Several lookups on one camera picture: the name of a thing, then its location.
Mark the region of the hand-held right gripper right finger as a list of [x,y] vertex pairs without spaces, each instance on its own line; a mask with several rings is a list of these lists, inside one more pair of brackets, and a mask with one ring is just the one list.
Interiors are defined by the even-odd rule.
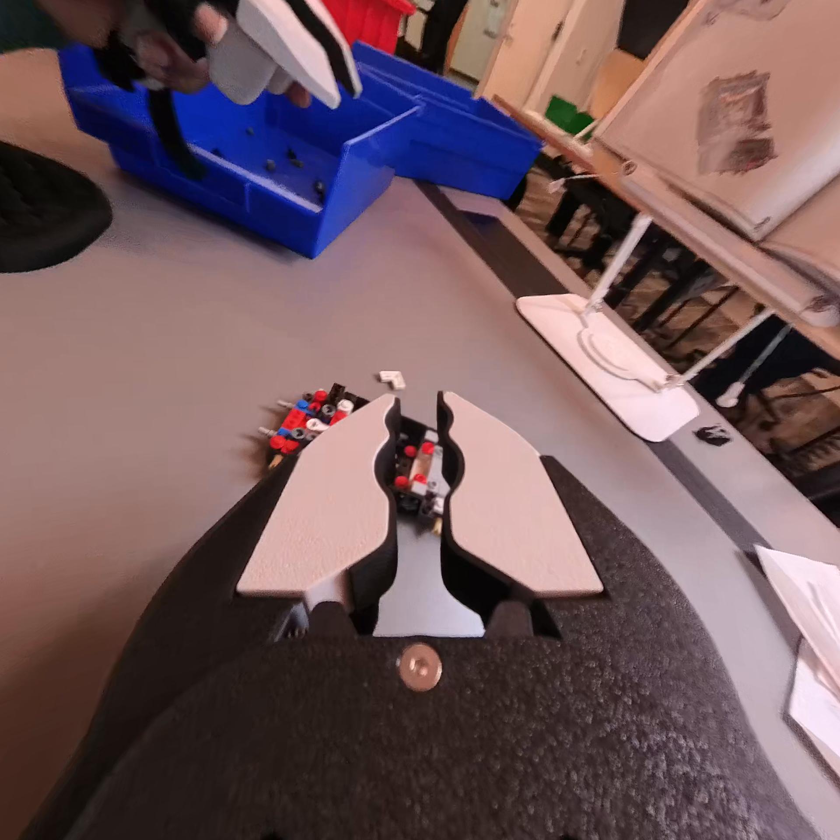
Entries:
[[601,596],[605,587],[545,457],[464,397],[437,394],[449,492],[440,568],[457,602],[489,623],[499,604],[534,607]]

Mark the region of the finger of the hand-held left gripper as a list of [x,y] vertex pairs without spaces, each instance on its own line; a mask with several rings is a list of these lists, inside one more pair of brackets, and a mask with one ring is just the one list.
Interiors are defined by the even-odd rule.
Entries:
[[206,15],[210,81],[229,100],[249,104],[264,91],[300,103],[290,49],[299,25],[294,14]]
[[351,47],[323,2],[243,1],[235,20],[266,69],[257,94],[280,96],[299,86],[330,109],[363,90]]

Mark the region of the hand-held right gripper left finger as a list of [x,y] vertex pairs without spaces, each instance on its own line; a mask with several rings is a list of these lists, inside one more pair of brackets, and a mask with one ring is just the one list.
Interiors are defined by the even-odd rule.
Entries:
[[284,484],[237,582],[246,597],[336,602],[376,613],[396,577],[396,501],[390,489],[402,419],[382,395],[281,464]]

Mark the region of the small lego bricks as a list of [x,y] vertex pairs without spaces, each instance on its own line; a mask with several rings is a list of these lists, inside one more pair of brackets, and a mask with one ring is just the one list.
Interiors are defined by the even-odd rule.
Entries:
[[207,141],[205,156],[317,212],[326,203],[338,167],[333,154],[277,127],[255,123]]

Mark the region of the partly built lego car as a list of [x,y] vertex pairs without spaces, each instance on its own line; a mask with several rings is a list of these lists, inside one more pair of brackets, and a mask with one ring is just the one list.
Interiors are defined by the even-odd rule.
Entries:
[[[334,383],[329,390],[304,392],[295,401],[279,400],[278,426],[257,430],[266,444],[266,470],[273,470],[289,455],[298,455],[329,427],[368,402],[339,383]],[[449,493],[443,459],[444,450],[436,428],[402,416],[396,435],[390,492],[399,516],[414,520],[418,532],[431,532],[438,538],[443,535],[445,501]]]

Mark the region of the blue plastic bin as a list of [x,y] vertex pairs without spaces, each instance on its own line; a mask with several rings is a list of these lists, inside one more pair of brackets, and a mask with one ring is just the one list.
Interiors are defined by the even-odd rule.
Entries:
[[[85,46],[61,50],[59,68],[78,129],[104,142],[122,172],[309,258],[321,254],[392,183],[393,163],[419,111],[412,99],[365,71],[360,73],[363,94],[343,94],[335,110],[319,101],[300,109],[267,92],[239,105],[214,86],[192,95],[175,93],[183,138],[205,169],[203,178],[194,181],[164,152],[148,112],[147,91],[124,91],[106,80]],[[319,212],[206,158],[207,141],[253,123],[282,129],[337,158]]]
[[534,133],[429,70],[360,41],[352,51],[360,70],[419,107],[393,163],[397,176],[502,202],[513,196],[541,151]]

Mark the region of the person's left forearm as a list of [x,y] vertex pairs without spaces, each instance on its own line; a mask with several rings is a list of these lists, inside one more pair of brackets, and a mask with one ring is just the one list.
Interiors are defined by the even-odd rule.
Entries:
[[1,55],[27,49],[58,50],[67,37],[34,1],[1,1]]

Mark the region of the person's left hand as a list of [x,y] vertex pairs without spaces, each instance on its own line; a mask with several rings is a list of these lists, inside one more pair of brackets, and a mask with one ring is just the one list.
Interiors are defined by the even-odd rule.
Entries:
[[[36,1],[35,5],[70,41],[96,48],[106,45],[126,10],[122,1]],[[204,3],[196,9],[192,29],[204,44],[215,46],[227,28],[228,18],[215,7]],[[145,31],[136,37],[134,49],[146,76],[172,90],[192,93],[209,81],[206,60],[193,61],[167,34]]]

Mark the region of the red plastic bin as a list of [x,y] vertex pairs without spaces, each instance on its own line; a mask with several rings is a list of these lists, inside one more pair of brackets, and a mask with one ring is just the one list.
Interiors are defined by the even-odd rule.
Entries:
[[364,43],[394,55],[407,18],[415,15],[409,1],[324,1],[324,6],[350,46]]

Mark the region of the white book stand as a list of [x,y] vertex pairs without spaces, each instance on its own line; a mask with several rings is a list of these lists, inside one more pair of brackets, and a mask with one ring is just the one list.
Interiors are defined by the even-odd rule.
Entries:
[[522,319],[630,432],[646,442],[662,443],[700,414],[688,383],[776,311],[765,308],[754,315],[685,373],[667,371],[602,312],[606,293],[652,222],[646,213],[635,215],[588,298],[572,293],[526,296],[515,305]]

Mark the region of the green plastic bin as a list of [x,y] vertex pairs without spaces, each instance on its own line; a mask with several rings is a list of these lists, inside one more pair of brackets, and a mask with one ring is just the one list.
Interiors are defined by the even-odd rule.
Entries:
[[558,129],[579,140],[587,140],[592,135],[595,118],[559,96],[552,95],[543,116]]

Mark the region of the white paper bags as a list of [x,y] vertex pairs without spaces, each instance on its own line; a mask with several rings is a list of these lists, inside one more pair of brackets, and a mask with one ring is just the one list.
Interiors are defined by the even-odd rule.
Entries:
[[755,546],[762,571],[801,642],[787,711],[839,776],[839,569]]

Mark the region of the open instruction booklet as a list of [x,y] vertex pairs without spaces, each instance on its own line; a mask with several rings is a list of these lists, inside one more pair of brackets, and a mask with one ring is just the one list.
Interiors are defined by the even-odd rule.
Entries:
[[838,324],[839,2],[698,2],[595,131],[795,279],[771,296]]

